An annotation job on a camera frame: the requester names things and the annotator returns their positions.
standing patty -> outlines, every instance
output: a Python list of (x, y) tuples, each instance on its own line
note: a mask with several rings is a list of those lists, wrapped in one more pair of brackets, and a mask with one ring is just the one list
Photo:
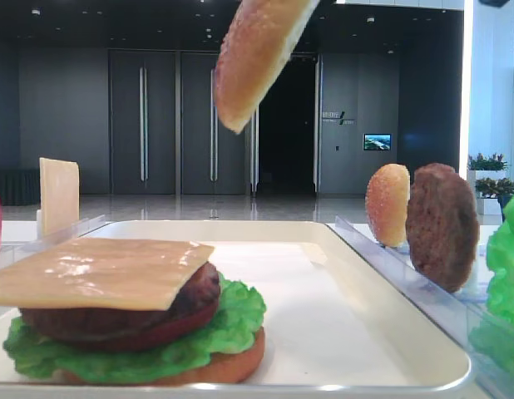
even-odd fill
[(22, 320), (41, 335), (63, 342), (104, 342), (188, 318), (217, 303), (219, 296), (218, 272), (213, 264), (207, 263), (192, 275), (165, 311), (22, 308), (20, 312)]
[(451, 166), (419, 168), (406, 227), (414, 268), (448, 292), (457, 291), (472, 270), (479, 238), (470, 185)]

toy hamburger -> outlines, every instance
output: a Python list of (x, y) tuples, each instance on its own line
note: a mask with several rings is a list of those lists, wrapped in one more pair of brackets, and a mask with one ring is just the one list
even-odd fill
[(75, 384), (242, 382), (264, 356), (266, 307), (190, 242), (79, 238), (0, 270), (19, 308), (3, 348), (18, 373)]

door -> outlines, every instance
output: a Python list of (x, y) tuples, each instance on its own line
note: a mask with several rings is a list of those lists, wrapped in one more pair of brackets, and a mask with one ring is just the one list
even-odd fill
[(175, 193), (175, 57), (111, 53), (114, 194)]
[(257, 195), (315, 195), (316, 57), (292, 57), (259, 105)]
[(218, 120), (212, 96), (216, 58), (181, 55), (183, 194), (245, 194), (245, 135), (225, 129)]

green lettuce leaf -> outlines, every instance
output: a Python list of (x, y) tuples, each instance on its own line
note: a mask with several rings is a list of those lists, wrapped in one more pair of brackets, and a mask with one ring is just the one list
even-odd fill
[(142, 384), (205, 366), (212, 353), (240, 353), (255, 342), (266, 306), (255, 288), (220, 276), (219, 309), (211, 322), (176, 342), (145, 352), (83, 352), (12, 320), (3, 348), (18, 373), (35, 379), (68, 370), (93, 384)]
[[(494, 276), (488, 284), (486, 305), (491, 315), (514, 327), (514, 196), (504, 213), (505, 222), (487, 244), (487, 267)], [(514, 376), (514, 331), (507, 331), (504, 323), (484, 320), (471, 331), (469, 339), (477, 353)]]

standing bun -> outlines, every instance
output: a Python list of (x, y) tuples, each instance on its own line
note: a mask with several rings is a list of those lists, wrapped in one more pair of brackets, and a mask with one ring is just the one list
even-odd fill
[(406, 166), (387, 164), (368, 182), (366, 214), (375, 239), (388, 247), (398, 247), (407, 239), (407, 203), (410, 174)]
[[(175, 376), (163, 377), (149, 384), (150, 387), (176, 387), (181, 385), (210, 383), (236, 384), (243, 382), (259, 368), (264, 356), (264, 329), (255, 334), (254, 345), (241, 353), (228, 355), (216, 353), (211, 356), (209, 364), (182, 372)], [(64, 371), (65, 379), (74, 385), (90, 385), (71, 372)]]
[(240, 133), (283, 70), (319, 0), (242, 0), (215, 70), (215, 104)]

